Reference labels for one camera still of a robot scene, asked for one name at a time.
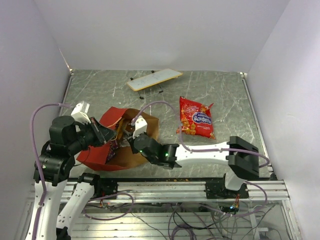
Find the red candy bag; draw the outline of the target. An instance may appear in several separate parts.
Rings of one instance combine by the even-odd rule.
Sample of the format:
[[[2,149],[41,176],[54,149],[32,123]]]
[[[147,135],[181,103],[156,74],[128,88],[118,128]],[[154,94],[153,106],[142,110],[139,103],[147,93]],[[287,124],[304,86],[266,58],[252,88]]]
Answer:
[[[179,119],[182,124],[176,133],[180,131],[187,135],[197,135],[209,139],[215,139],[211,108],[214,103],[204,105],[181,96],[179,98]]]

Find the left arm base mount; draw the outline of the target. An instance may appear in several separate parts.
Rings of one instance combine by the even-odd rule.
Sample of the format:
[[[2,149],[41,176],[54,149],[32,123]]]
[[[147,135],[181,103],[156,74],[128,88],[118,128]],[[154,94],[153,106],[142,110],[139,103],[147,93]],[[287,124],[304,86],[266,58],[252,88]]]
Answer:
[[[118,182],[108,178],[101,178],[94,185],[93,198],[115,195],[118,192]]]

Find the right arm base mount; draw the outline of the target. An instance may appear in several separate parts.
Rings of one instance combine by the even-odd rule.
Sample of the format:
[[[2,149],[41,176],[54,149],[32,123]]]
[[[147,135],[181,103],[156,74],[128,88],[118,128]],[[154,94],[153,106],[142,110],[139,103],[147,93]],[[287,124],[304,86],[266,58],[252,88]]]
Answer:
[[[239,197],[240,199],[248,199],[249,191],[247,185],[243,183],[239,190],[229,190],[225,188],[223,182],[219,181],[207,181],[205,183],[204,192],[206,194],[206,198],[213,199],[236,199]]]

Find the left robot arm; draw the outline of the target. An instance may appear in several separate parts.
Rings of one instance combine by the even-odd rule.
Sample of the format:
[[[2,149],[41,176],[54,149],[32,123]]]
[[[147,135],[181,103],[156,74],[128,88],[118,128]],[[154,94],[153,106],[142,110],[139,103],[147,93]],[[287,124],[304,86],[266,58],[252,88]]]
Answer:
[[[95,118],[77,121],[71,116],[59,116],[49,128],[50,139],[36,155],[35,197],[28,240],[69,240],[75,217],[89,199],[102,193],[100,177],[84,173],[76,185],[75,194],[62,211],[60,202],[75,155],[90,147],[106,145],[116,136],[113,129],[101,125]]]

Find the red and brown paper bag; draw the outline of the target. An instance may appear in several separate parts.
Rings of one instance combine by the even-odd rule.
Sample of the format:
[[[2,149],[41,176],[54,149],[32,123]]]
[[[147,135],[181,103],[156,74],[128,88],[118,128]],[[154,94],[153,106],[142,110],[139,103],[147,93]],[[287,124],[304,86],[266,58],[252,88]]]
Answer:
[[[118,140],[119,149],[109,163],[105,164],[110,142],[101,147],[90,147],[88,150],[81,151],[76,160],[94,171],[105,172],[131,169],[147,163],[148,160],[139,152],[132,152],[124,135],[124,130],[134,131],[134,127],[130,123],[138,113],[138,109],[112,106],[100,118],[99,123],[117,132],[117,137],[114,139]]]

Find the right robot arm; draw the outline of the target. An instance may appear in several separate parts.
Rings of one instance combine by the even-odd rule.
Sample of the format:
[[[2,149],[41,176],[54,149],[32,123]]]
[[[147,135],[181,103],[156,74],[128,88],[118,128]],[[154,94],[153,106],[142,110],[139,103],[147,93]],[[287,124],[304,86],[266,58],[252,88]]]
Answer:
[[[216,164],[230,168],[220,186],[221,194],[233,197],[247,180],[259,178],[259,149],[239,136],[213,145],[161,144],[145,132],[127,137],[133,154],[167,169],[193,164]]]

